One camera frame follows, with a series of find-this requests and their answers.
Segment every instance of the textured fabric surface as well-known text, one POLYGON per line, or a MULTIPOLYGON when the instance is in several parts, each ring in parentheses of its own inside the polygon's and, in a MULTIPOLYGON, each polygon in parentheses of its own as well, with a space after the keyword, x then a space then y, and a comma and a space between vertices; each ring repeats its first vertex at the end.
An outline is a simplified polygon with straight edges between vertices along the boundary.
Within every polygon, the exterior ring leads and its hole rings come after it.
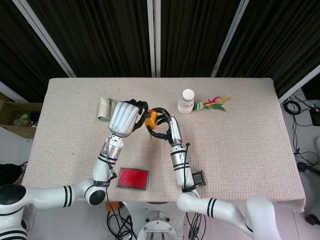
MULTIPOLYGON (((55 78, 49 82, 23 184, 33 187, 70 185, 92 177, 108 123, 97 119, 99 97, 147 101, 179 122, 184 143, 190 142, 191 170, 203 170, 202 198, 245 200, 262 195, 302 211, 306 197, 295 164, 273 80, 270 78, 55 78), (196 101, 231 96, 227 112, 177 109, 184 89, 196 101)), ((165 131, 162 124, 157 131, 165 131)), ((123 139, 115 165, 149 171, 146 191, 108 189, 111 201, 171 202, 176 186, 170 145, 151 141, 145 127, 123 139)))

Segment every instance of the dark curtain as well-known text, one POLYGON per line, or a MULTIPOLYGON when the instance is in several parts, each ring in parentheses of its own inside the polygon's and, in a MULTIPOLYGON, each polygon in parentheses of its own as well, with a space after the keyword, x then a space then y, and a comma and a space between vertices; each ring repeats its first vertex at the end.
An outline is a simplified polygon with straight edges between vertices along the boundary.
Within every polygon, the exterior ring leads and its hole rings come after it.
POLYGON ((217 77, 270 77, 281 97, 319 64, 319 0, 252 0, 217 77))
POLYGON ((162 0, 161 77, 210 77, 239 0, 162 0))
POLYGON ((77 77, 151 77, 146 0, 28 0, 77 77))
POLYGON ((302 91, 306 99, 320 100, 320 73, 317 76, 315 76, 312 80, 307 82, 302 87, 302 91))
POLYGON ((42 102, 50 78, 67 77, 11 0, 0 1, 0 81, 42 102))

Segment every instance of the table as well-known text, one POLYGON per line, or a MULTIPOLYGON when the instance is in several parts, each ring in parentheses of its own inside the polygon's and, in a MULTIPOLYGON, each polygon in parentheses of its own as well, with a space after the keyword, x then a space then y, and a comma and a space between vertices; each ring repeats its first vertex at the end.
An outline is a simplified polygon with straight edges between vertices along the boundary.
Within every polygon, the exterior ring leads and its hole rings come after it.
MULTIPOLYGON (((92 177, 108 123, 97 119, 99 97, 147 101, 179 122, 190 142, 191 171, 203 170, 202 198, 227 201, 262 195, 303 211, 306 197, 296 167, 280 104, 270 78, 54 78, 48 85, 23 184, 70 185, 92 177), (193 89, 196 101, 231 96, 226 112, 203 110, 182 114, 178 99, 193 89)), ((164 131, 162 124, 157 131, 164 131)), ((123 139, 119 167, 149 171, 146 191, 108 189, 110 201, 173 202, 176 186, 170 145, 151 141, 145 127, 123 139)))

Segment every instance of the tape roll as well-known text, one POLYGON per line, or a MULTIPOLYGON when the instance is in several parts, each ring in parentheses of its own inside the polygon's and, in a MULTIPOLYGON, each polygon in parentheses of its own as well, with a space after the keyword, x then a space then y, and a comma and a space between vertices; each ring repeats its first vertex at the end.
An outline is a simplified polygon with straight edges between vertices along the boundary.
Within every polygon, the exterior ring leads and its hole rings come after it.
POLYGON ((107 97, 99 98, 98 114, 97 114, 97 117, 99 120, 104 122, 109 122, 111 120, 111 112, 115 102, 116 101, 112 98, 107 98, 107 97))

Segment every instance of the gray floor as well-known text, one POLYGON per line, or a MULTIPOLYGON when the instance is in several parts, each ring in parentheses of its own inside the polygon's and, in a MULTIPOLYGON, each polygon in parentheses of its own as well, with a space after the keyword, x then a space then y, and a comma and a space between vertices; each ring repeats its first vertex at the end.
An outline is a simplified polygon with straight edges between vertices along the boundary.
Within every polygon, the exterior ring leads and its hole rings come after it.
MULTIPOLYGON (((292 118, 283 113, 283 117, 292 138, 292 118)), ((310 115, 306 111, 297 116, 300 124, 309 124, 310 115)), ((301 151, 315 151, 313 139, 320 136, 320 127, 298 127, 299 146, 301 151)), ((21 164, 28 160, 32 140, 19 137, 0 127, 0 164, 21 164)), ((275 203, 277 226, 283 240, 320 240, 320 225, 312 226, 305 220, 305 215, 314 213, 320 217, 320 178, 312 172, 301 173, 301 181, 306 194, 306 208, 304 213, 292 213, 287 208, 275 203)), ((244 212, 244 203, 235 202, 244 212)), ((29 240, 75 240, 114 239, 107 230, 105 205, 96 207, 85 203, 75 203, 70 208, 35 211, 25 210, 29 216, 31 230, 29 240)), ((188 236, 189 226, 184 221, 185 236, 188 236)), ((204 240, 247 240, 250 239, 244 233, 228 225, 227 223, 207 218, 206 234, 204 240)))

